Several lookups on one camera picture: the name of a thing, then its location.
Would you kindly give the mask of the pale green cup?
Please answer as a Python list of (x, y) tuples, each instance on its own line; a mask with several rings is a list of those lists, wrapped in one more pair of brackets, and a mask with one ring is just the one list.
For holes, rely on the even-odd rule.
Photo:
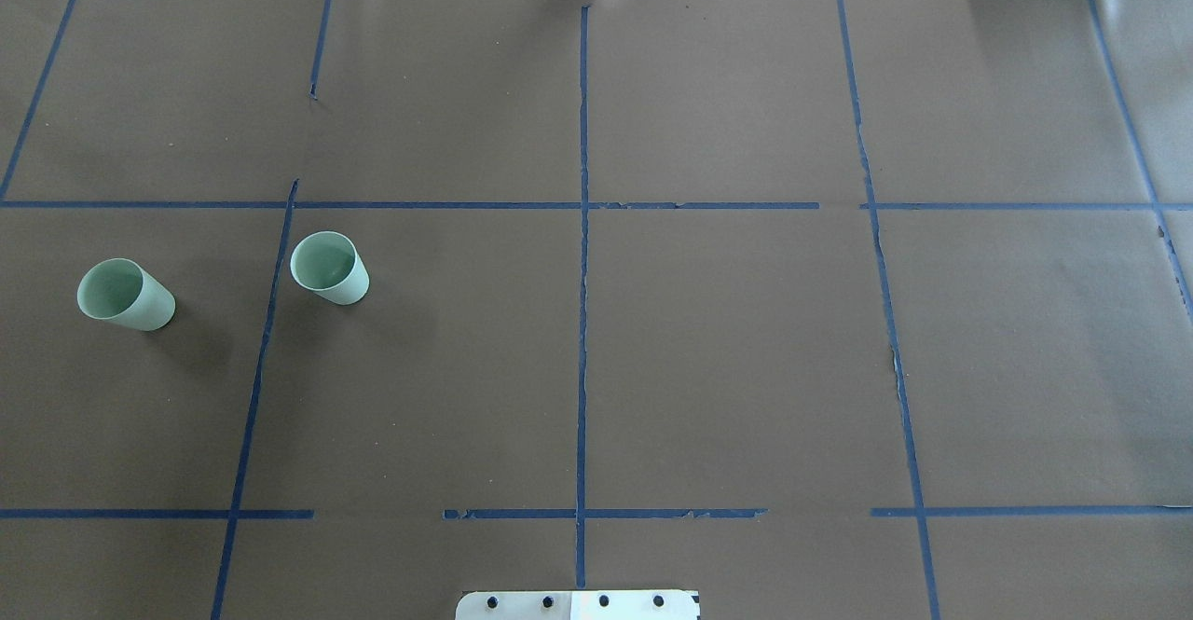
[(332, 304), (348, 306), (366, 297), (367, 267), (350, 237), (341, 232), (313, 232), (302, 238), (290, 258), (295, 283)]
[(177, 311), (169, 290), (128, 258), (110, 258), (89, 268), (78, 283), (76, 304), (89, 320), (137, 331), (157, 331)]

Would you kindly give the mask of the brown paper table cover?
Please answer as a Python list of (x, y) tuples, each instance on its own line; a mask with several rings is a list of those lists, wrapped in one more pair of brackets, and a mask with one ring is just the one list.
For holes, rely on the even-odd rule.
[(1188, 129), (1189, 0), (4, 0), (4, 616), (1188, 619)]

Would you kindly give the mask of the white metal base plate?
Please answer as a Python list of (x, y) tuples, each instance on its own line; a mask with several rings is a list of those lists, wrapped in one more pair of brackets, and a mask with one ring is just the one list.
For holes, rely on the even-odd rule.
[(678, 589), (474, 591), (456, 619), (700, 619), (699, 594)]

